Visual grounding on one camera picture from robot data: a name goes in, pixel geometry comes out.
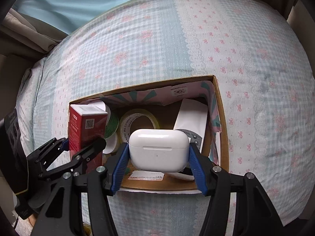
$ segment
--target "white earbud case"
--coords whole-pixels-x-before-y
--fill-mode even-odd
[[[178,130],[140,129],[131,134],[129,151],[132,164],[140,170],[174,173],[187,165],[189,140]]]

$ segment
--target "white tape roll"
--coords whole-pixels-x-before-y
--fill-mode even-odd
[[[101,100],[95,100],[95,101],[92,101],[91,103],[89,103],[88,105],[94,105],[94,106],[97,106],[98,108],[104,110],[105,112],[107,112],[108,116],[107,116],[107,120],[106,120],[106,125],[108,124],[109,122],[109,119],[111,117],[111,110],[109,109],[109,107]]]
[[[119,147],[119,139],[116,132],[112,134],[110,137],[105,138],[105,140],[106,140],[106,147],[103,150],[104,154],[110,154],[117,151]]]
[[[131,124],[140,116],[148,117],[154,129],[160,128],[153,114],[144,109],[132,109],[125,113],[119,121],[119,134],[122,142],[129,142]]]

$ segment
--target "paper card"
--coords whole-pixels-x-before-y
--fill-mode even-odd
[[[220,140],[220,132],[215,134],[215,145],[217,147],[218,153],[218,165],[221,166],[221,140]]]
[[[146,180],[146,181],[162,181],[164,173],[135,170],[128,179],[130,180]]]

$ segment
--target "clear tape roll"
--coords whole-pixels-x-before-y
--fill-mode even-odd
[[[119,137],[122,142],[129,142],[131,125],[135,119],[141,116],[149,118],[154,129],[160,128],[157,119],[149,111],[145,109],[132,109],[129,112],[126,112],[119,120]]]

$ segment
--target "mattress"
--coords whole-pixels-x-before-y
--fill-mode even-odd
[[[67,136],[71,100],[212,74],[225,110],[229,172],[253,172],[289,223],[315,183],[315,80],[288,23],[257,1],[136,0],[90,21],[43,61],[30,122],[33,148]],[[68,161],[64,153],[51,167]],[[199,234],[208,200],[120,191],[109,204],[119,235],[176,236]],[[226,235],[234,216],[232,194]],[[86,195],[83,218],[89,222]]]

